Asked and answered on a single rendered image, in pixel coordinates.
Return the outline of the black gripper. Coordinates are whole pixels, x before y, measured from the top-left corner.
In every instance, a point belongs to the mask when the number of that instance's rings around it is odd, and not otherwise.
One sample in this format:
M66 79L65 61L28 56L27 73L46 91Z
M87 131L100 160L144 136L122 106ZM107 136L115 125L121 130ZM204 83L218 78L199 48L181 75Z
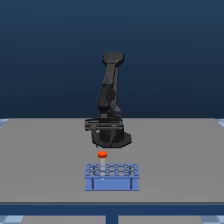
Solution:
M97 133L95 130L112 130L110 136L110 147L112 147L116 140L117 130L122 130L124 128L124 123L122 119L94 118L86 119L84 127L86 131L91 131L92 143L96 146L98 146L98 144L96 142Z

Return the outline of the centrifuge tube with orange cap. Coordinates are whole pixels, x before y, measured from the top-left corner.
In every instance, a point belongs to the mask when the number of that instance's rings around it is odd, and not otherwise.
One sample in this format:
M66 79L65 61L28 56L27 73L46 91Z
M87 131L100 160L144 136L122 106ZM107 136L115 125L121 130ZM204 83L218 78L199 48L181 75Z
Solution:
M100 160L100 175L104 176L105 175L105 170L106 170L106 158L108 156L108 153L105 151L99 151L98 152L98 158Z

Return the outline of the blue test tube rack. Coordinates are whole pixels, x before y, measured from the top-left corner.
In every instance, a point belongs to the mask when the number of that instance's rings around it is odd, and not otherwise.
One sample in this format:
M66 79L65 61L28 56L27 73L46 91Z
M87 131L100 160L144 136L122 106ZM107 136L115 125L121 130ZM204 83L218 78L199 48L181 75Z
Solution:
M87 164L84 173L86 191L138 191L140 173L137 164Z

